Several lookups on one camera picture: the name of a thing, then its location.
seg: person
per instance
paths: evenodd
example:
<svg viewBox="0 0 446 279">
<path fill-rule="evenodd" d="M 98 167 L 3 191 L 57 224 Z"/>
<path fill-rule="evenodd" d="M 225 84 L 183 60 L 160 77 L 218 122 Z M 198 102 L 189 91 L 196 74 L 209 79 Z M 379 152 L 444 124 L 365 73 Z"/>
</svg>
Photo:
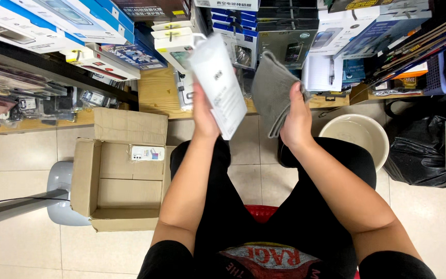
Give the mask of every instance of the person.
<svg viewBox="0 0 446 279">
<path fill-rule="evenodd" d="M 171 154 L 171 185 L 138 278 L 435 278 L 375 191 L 368 151 L 311 136 L 312 116 L 290 90 L 282 165 L 299 182 L 264 223 L 227 175 L 230 149 L 194 84 L 195 131 Z"/>
</svg>

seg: leg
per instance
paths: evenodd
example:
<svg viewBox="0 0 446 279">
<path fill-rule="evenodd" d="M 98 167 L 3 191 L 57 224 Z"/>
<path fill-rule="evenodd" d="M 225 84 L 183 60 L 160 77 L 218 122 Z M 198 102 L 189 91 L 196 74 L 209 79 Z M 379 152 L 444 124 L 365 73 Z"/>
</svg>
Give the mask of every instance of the leg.
<svg viewBox="0 0 446 279">
<path fill-rule="evenodd" d="M 315 140 L 368 185 L 376 187 L 373 158 L 366 149 L 334 138 L 317 137 Z M 270 241 L 318 257 L 346 278 L 353 278 L 357 260 L 349 232 L 338 222 L 304 169 L 299 166 L 298 171 L 299 182 L 266 224 L 272 232 Z"/>
<path fill-rule="evenodd" d="M 171 177 L 175 175 L 190 142 L 179 145 L 171 154 Z M 222 139 L 214 145 L 209 171 L 206 204 L 197 229 L 194 258 L 203 260 L 228 247 L 253 241 L 252 233 L 259 224 L 245 209 L 227 171 L 230 149 Z"/>
</svg>

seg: white bucket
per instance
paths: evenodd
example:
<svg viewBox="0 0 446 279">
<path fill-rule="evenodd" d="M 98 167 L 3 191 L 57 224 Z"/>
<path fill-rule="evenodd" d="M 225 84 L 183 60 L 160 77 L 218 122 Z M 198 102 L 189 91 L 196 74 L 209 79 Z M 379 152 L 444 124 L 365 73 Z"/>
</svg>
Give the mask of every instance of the white bucket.
<svg viewBox="0 0 446 279">
<path fill-rule="evenodd" d="M 360 114 L 344 114 L 332 119 L 319 133 L 357 144 L 368 150 L 379 171 L 387 160 L 390 144 L 387 133 L 374 119 Z"/>
</svg>

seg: hand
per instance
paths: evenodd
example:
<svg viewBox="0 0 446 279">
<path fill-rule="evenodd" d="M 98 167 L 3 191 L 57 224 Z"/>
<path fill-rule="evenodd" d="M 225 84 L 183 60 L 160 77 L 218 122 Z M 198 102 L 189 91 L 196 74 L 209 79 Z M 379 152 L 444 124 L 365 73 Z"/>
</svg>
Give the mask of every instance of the hand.
<svg viewBox="0 0 446 279">
<path fill-rule="evenodd" d="M 295 153 L 314 143 L 311 135 L 312 115 L 309 103 L 304 104 L 304 96 L 300 92 L 300 81 L 290 89 L 290 113 L 280 130 L 283 143 Z"/>
<path fill-rule="evenodd" d="M 218 128 L 213 114 L 211 114 L 210 107 L 211 105 L 208 104 L 201 85 L 194 83 L 194 137 L 216 141 L 216 138 L 220 135 L 220 128 Z"/>
</svg>

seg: open cardboard box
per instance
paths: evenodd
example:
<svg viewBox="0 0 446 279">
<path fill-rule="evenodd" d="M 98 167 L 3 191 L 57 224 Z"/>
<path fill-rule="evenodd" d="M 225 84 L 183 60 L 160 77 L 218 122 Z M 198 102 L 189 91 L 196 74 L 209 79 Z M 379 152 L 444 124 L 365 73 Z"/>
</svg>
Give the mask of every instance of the open cardboard box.
<svg viewBox="0 0 446 279">
<path fill-rule="evenodd" d="M 167 131 L 164 115 L 95 108 L 95 138 L 76 143 L 71 208 L 98 232 L 154 230 L 170 185 Z M 132 163 L 129 144 L 163 146 L 164 161 Z"/>
</svg>

